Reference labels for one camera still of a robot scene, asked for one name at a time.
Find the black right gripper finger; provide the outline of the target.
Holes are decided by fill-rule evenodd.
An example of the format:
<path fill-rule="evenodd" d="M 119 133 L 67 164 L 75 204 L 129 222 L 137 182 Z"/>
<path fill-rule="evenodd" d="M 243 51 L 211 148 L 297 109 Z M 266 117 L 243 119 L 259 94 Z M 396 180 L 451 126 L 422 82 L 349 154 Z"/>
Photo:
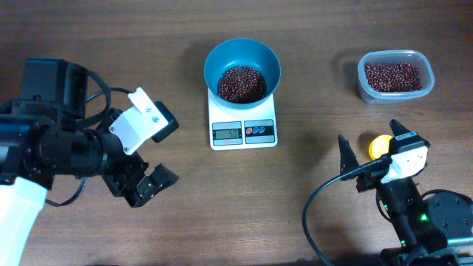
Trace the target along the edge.
<path fill-rule="evenodd" d="M 392 133 L 394 134 L 395 139 L 404 139 L 406 137 L 410 137 L 410 130 L 399 123 L 396 119 L 392 119 L 389 122 L 389 126 L 392 130 Z"/>
<path fill-rule="evenodd" d="M 349 141 L 340 134 L 338 136 L 338 146 L 340 151 L 340 175 L 342 176 L 341 181 L 347 181 L 355 178 L 354 174 L 349 174 L 359 168 L 359 163 L 356 159 L 356 155 L 351 149 Z"/>

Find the yellow plastic measuring scoop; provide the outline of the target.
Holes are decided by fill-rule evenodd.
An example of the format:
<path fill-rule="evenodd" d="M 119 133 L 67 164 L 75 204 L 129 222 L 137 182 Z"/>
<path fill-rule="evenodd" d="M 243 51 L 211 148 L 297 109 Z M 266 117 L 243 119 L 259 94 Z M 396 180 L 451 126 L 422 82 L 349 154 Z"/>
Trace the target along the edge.
<path fill-rule="evenodd" d="M 379 159 L 382 155 L 389 152 L 389 142 L 393 136 L 383 134 L 377 136 L 369 145 L 368 153 L 371 160 Z"/>

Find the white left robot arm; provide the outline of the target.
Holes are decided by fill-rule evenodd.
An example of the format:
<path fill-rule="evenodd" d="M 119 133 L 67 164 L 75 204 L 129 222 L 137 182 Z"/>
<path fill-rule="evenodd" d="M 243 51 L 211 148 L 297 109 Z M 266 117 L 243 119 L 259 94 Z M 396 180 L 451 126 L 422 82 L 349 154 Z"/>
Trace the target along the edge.
<path fill-rule="evenodd" d="M 127 110 L 106 104 L 86 116 L 94 81 L 106 101 L 112 88 L 92 70 L 62 59 L 26 61 L 17 99 L 1 107 L 1 263 L 17 265 L 33 224 L 49 202 L 58 175 L 86 185 L 100 176 L 115 197 L 145 205 L 178 177 L 163 165 L 153 171 L 138 154 L 147 141 L 174 132 L 177 119 L 143 89 L 127 92 Z"/>

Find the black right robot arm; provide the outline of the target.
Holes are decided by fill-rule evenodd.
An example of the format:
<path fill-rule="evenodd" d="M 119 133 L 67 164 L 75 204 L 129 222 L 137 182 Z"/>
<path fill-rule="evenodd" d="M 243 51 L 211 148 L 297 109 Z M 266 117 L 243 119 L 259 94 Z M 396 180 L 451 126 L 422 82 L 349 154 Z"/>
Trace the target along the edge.
<path fill-rule="evenodd" d="M 430 143 L 397 120 L 388 150 L 359 164 L 349 142 L 338 136 L 341 178 L 363 193 L 374 190 L 379 211 L 394 228 L 399 248 L 381 251 L 384 265 L 471 265 L 461 249 L 472 246 L 472 198 L 446 189 L 420 193 L 414 178 L 428 165 Z"/>

